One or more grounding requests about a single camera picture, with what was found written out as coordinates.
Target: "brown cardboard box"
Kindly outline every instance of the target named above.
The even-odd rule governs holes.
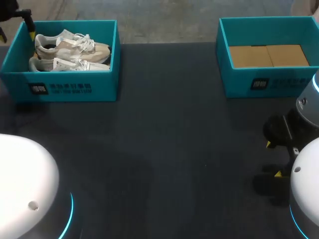
[[[271,45],[267,50],[274,67],[309,66],[300,45]]]
[[[266,46],[230,46],[233,64],[239,67],[273,67]]]

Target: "shoelace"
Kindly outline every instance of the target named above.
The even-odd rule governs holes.
[[[83,35],[80,33],[76,33],[75,36],[79,36],[80,38],[76,40],[75,45],[72,47],[80,47],[82,51],[93,51],[95,48],[95,42],[90,38],[89,34]]]
[[[73,71],[78,71],[78,70],[87,71],[90,66],[90,63],[81,59],[72,59],[72,62],[76,64],[76,66],[71,68],[71,70]]]

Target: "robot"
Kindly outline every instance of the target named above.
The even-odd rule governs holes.
[[[0,238],[80,239],[79,207],[40,144],[0,134]]]
[[[273,205],[289,206],[296,235],[319,238],[319,71],[313,76],[296,106],[287,115],[269,117],[263,127],[267,147],[287,148],[284,165],[265,165],[256,175],[257,193],[269,196]]]

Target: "cardboard box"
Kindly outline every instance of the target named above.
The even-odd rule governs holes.
[[[311,16],[221,18],[216,55],[226,97],[299,96],[319,69],[318,39],[319,28]],[[299,45],[309,66],[235,67],[230,46],[267,45]]]
[[[1,79],[17,103],[115,101],[120,70],[120,38],[115,20],[35,21],[36,32],[56,36],[64,29],[89,34],[96,42],[112,47],[110,71],[28,72],[34,55],[23,22],[3,61]]]
[[[234,67],[273,67],[266,46],[230,46]]]
[[[300,45],[272,45],[267,51],[273,66],[309,66]]]

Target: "open box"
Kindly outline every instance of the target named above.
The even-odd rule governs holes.
[[[318,39],[311,16],[221,18],[216,55],[226,96],[298,96],[319,68]],[[234,66],[230,46],[267,45],[300,45],[309,66]]]
[[[22,23],[0,72],[11,97],[17,102],[115,101],[120,70],[120,39],[115,20],[35,21],[36,33],[56,36],[64,29],[89,34],[95,42],[112,47],[110,71],[28,72],[34,55],[25,23]]]

